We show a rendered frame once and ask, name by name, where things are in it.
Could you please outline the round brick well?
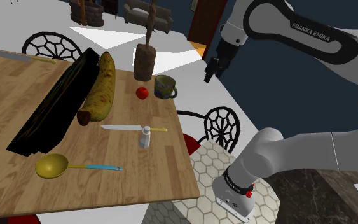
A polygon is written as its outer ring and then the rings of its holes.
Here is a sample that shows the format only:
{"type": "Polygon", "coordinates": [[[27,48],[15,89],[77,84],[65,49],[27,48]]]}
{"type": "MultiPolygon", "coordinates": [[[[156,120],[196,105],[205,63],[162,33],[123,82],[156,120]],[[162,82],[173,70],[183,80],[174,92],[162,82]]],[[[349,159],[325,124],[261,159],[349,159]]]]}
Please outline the round brick well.
{"type": "MultiPolygon", "coordinates": [[[[69,6],[71,7],[71,20],[76,23],[81,23],[81,7],[78,5],[79,0],[69,0],[69,6]]],[[[87,25],[93,27],[102,27],[104,20],[102,18],[104,7],[96,3],[91,3],[88,0],[85,3],[85,18],[87,25]]]]}

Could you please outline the wooden table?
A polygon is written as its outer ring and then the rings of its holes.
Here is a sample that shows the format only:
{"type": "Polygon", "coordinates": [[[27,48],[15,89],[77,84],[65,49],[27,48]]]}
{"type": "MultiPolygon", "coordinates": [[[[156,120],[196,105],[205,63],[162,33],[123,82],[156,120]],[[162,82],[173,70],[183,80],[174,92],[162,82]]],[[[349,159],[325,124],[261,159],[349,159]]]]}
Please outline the wooden table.
{"type": "Polygon", "coordinates": [[[0,58],[0,216],[195,199],[200,195],[173,100],[140,100],[139,87],[153,89],[130,71],[117,70],[113,108],[104,123],[71,122],[53,149],[74,164],[55,179],[40,178],[41,153],[23,157],[7,146],[69,67],[0,58]],[[142,149],[140,134],[106,130],[104,124],[156,127],[142,149]]]}

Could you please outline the grey sofa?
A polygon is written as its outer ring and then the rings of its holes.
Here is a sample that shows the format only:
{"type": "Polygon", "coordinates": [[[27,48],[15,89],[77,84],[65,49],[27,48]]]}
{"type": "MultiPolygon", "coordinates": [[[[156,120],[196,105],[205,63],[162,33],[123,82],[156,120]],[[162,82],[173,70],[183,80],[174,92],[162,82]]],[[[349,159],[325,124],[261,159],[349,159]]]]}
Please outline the grey sofa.
{"type": "MultiPolygon", "coordinates": [[[[125,0],[125,4],[123,5],[123,18],[125,22],[145,27],[148,22],[148,10],[150,5],[150,3],[142,0],[125,0]]],[[[168,34],[172,23],[171,10],[156,6],[156,17],[153,29],[168,34]]]]}

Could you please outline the long black tray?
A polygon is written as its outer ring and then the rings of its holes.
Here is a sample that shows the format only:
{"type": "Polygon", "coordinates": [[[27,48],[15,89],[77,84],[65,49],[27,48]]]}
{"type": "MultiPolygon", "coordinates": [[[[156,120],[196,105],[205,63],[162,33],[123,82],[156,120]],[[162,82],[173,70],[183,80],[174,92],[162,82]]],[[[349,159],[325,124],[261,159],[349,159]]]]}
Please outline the long black tray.
{"type": "Polygon", "coordinates": [[[28,157],[56,147],[97,79],[99,58],[87,48],[65,70],[6,149],[28,157]]]}

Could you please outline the spotted yellow banana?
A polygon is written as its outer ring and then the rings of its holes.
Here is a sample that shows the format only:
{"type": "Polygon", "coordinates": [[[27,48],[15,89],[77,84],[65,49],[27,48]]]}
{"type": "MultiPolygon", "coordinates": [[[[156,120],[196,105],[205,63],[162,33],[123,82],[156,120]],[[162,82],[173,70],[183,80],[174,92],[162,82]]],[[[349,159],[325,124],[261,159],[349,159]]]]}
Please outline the spotted yellow banana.
{"type": "Polygon", "coordinates": [[[109,114],[116,83],[116,68],[109,52],[104,52],[99,59],[99,75],[88,93],[83,107],[77,112],[78,123],[82,126],[90,122],[101,122],[109,114]]]}

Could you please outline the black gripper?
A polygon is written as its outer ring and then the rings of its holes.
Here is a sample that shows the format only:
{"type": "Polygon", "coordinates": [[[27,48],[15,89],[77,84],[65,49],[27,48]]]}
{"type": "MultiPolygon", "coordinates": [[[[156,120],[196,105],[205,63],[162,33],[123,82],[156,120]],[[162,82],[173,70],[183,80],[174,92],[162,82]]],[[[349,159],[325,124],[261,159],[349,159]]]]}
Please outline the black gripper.
{"type": "Polygon", "coordinates": [[[207,64],[207,67],[204,70],[205,71],[204,82],[209,83],[210,79],[214,75],[215,67],[216,67],[215,76],[216,78],[220,78],[221,75],[224,73],[226,67],[230,65],[231,61],[236,56],[238,49],[239,46],[233,45],[225,41],[224,39],[221,39],[216,48],[217,64],[215,59],[210,59],[209,63],[207,64]]]}

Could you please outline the yellow-handled knife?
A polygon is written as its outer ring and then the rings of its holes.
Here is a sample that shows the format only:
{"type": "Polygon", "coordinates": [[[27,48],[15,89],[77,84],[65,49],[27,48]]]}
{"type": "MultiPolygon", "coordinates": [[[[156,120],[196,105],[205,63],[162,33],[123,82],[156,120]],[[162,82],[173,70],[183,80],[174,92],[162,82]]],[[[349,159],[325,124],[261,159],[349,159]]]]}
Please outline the yellow-handled knife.
{"type": "Polygon", "coordinates": [[[22,55],[19,53],[11,53],[11,52],[5,52],[5,51],[0,51],[0,57],[6,58],[6,59],[18,60],[18,61],[22,61],[22,62],[29,62],[30,60],[37,60],[37,61],[47,62],[47,63],[51,63],[51,64],[57,63],[55,60],[52,60],[52,59],[22,55]]]}
{"type": "Polygon", "coordinates": [[[161,131],[166,132],[166,128],[155,128],[155,127],[148,127],[148,126],[140,126],[140,125],[101,125],[103,129],[107,130],[138,130],[141,131],[143,129],[147,129],[150,131],[161,131]]]}

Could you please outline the white salt shaker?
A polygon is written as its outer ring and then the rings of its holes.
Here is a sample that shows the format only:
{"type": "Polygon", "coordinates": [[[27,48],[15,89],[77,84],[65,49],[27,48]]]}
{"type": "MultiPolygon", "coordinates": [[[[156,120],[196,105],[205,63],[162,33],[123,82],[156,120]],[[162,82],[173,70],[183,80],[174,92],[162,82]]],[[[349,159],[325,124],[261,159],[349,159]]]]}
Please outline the white salt shaker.
{"type": "Polygon", "coordinates": [[[139,147],[148,148],[150,144],[151,128],[149,126],[144,126],[142,128],[141,136],[139,138],[139,147]]]}

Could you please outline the brown door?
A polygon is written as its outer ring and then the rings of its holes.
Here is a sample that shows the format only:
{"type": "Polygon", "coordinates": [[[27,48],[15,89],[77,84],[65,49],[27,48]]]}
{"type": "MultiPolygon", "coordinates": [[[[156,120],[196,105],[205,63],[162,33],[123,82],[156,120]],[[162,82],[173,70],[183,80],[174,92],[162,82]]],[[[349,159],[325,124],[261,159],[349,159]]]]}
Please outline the brown door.
{"type": "Polygon", "coordinates": [[[187,40],[205,45],[202,55],[205,60],[228,0],[197,1],[187,40]]]}

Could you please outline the dark marble robot stand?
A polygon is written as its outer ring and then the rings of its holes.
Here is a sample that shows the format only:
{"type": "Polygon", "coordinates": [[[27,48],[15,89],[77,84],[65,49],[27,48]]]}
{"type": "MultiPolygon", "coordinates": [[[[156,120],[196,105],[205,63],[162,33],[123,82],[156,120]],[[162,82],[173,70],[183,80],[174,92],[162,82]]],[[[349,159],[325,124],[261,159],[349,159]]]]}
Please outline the dark marble robot stand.
{"type": "Polygon", "coordinates": [[[357,171],[296,169],[264,180],[280,200],[276,224],[358,224],[357,171]]]}

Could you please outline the green patterned mug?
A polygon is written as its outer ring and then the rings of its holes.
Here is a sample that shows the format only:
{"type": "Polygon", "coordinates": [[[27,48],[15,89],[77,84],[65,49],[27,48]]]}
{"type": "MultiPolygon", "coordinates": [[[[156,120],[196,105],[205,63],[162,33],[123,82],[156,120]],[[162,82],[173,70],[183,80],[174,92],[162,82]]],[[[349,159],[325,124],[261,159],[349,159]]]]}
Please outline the green patterned mug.
{"type": "Polygon", "coordinates": [[[155,78],[154,95],[159,99],[174,99],[177,97],[176,81],[167,75],[157,75],[155,78]]]}

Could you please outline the red tomato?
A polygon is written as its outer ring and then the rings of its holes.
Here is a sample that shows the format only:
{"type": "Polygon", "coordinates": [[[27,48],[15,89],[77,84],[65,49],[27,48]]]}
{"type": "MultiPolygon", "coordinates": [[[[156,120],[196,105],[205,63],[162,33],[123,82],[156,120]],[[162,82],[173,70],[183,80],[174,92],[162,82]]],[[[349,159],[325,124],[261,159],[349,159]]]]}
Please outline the red tomato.
{"type": "Polygon", "coordinates": [[[139,87],[136,90],[135,94],[139,99],[144,100],[149,96],[149,91],[145,87],[139,87]]]}

